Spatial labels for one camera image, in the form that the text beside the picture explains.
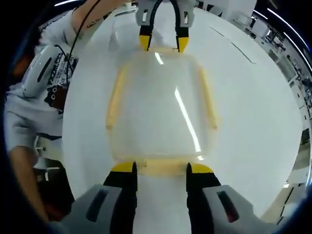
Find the black cable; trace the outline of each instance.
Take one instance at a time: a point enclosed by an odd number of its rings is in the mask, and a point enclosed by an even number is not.
[[[64,52],[64,50],[62,49],[62,47],[60,47],[60,45],[54,45],[55,47],[57,47],[57,48],[59,48],[61,51],[62,51],[62,53],[64,54],[64,56],[65,56],[65,58],[66,58],[66,60],[67,60],[67,62],[69,62],[70,60],[69,60],[69,57],[68,56],[66,56],[66,53]],[[69,63],[69,67],[70,67],[70,70],[72,70],[72,72],[74,72],[74,69],[73,69],[73,67],[72,67],[72,65]]]
[[[70,70],[72,71],[72,74],[74,73],[74,69],[72,67],[72,65],[70,64],[70,57],[69,56],[66,56],[66,53],[64,52],[64,50],[62,49],[62,47],[60,45],[54,45],[55,47],[59,48],[62,53],[64,54],[65,56],[65,61],[67,61],[67,66],[66,66],[66,85],[67,87],[69,87],[69,82],[68,82],[68,69],[67,67],[69,66],[70,67]]]
[[[99,3],[100,1],[101,1],[101,0],[97,0],[97,2],[94,3],[94,5],[91,7],[91,9],[89,10],[89,12],[88,12],[88,13],[86,14],[86,16],[84,17],[84,19],[83,19],[83,21],[82,21],[82,23],[81,23],[81,25],[80,25],[80,27],[79,27],[77,33],[76,33],[75,40],[74,40],[74,42],[73,42],[72,48],[71,48],[70,53],[69,53],[69,56],[68,56],[69,58],[72,56],[72,53],[73,53],[75,44],[76,44],[76,42],[77,42],[78,36],[79,36],[79,34],[80,34],[81,30],[82,30],[82,27],[83,27],[84,23],[86,22],[87,18],[89,17],[89,15],[91,14],[91,12],[94,10],[94,8],[98,5],[98,3]],[[66,82],[67,82],[67,83],[68,83],[68,69],[69,69],[69,63],[67,63],[67,67],[66,67]]]

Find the white table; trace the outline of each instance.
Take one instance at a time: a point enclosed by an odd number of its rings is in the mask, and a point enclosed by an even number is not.
[[[155,22],[163,41],[171,45],[176,44],[173,15],[172,7],[162,4]],[[116,67],[139,48],[138,32],[134,14],[109,17],[75,70],[63,125],[64,163],[75,198],[103,183],[114,165],[106,110]],[[118,46],[124,61],[116,65],[111,48]],[[261,216],[285,184],[299,148],[302,123],[292,91],[251,38],[206,11],[195,9],[185,53],[207,70],[220,120],[215,148],[202,163],[214,169],[222,184],[248,199]],[[138,183],[134,233],[190,233],[185,178],[139,176]]]

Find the fluorescent light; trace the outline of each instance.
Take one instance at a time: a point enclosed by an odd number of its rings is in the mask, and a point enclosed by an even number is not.
[[[70,2],[73,2],[73,1],[82,1],[82,0],[68,0],[68,1],[62,1],[58,4],[55,4],[54,6],[61,6],[63,4],[67,4],[67,3],[70,3]]]
[[[287,23],[282,17],[280,17],[277,13],[275,13],[273,10],[268,8],[268,11],[270,11],[273,15],[275,15],[276,17],[278,17],[281,21],[283,21],[288,27],[290,27],[296,34],[297,36],[301,39],[301,41],[306,45],[307,49],[310,51],[309,46],[306,44],[306,42],[303,40],[303,38],[299,35],[299,33],[297,33],[297,31],[289,24]]]
[[[159,56],[159,53],[155,53],[155,57],[156,57],[156,59],[158,60],[158,62],[159,62],[161,65],[164,64],[164,62],[161,60],[161,58],[160,58],[160,56]]]
[[[195,150],[196,150],[196,152],[201,152],[201,148],[200,148],[200,145],[199,145],[198,138],[196,136],[194,127],[193,127],[193,125],[192,125],[192,123],[190,121],[189,115],[187,114],[187,111],[185,109],[184,103],[183,103],[182,98],[180,96],[180,92],[179,92],[179,90],[177,88],[175,89],[175,97],[176,97],[176,99],[177,99],[177,101],[179,103],[179,106],[180,106],[180,109],[182,111],[183,117],[185,119],[186,125],[189,128],[189,131],[190,131],[190,133],[192,135],[194,146],[195,146]]]
[[[265,15],[261,14],[260,12],[253,10],[253,12],[257,13],[258,15],[262,16],[263,18],[265,18],[266,20],[268,19],[268,17],[266,17]]]
[[[304,61],[306,62],[307,66],[309,67],[310,71],[312,72],[312,68],[309,64],[309,61],[307,60],[307,58],[304,56],[304,54],[301,52],[301,50],[299,50],[299,47],[294,43],[294,41],[284,32],[285,36],[287,37],[287,39],[296,47],[296,49],[299,51],[299,53],[301,54],[302,58],[304,59]]]
[[[275,5],[275,3],[272,0],[269,0],[269,1],[277,9],[277,6]]]

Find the transparent plastic bag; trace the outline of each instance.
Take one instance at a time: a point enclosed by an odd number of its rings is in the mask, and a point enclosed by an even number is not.
[[[216,117],[204,70],[174,50],[136,53],[119,71],[106,129],[114,159],[139,174],[182,175],[212,146]]]

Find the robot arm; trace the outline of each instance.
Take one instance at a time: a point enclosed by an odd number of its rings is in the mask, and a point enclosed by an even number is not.
[[[136,22],[141,27],[140,42],[149,50],[156,11],[163,0],[138,0]],[[175,31],[178,51],[183,53],[189,41],[189,28],[194,21],[195,0],[170,0],[175,10]]]
[[[188,164],[186,190],[192,234],[268,234],[274,229],[254,215],[250,202],[230,186],[221,185],[207,166]],[[80,197],[72,212],[52,226],[61,234],[132,234],[136,192],[136,163],[119,164],[103,185]]]

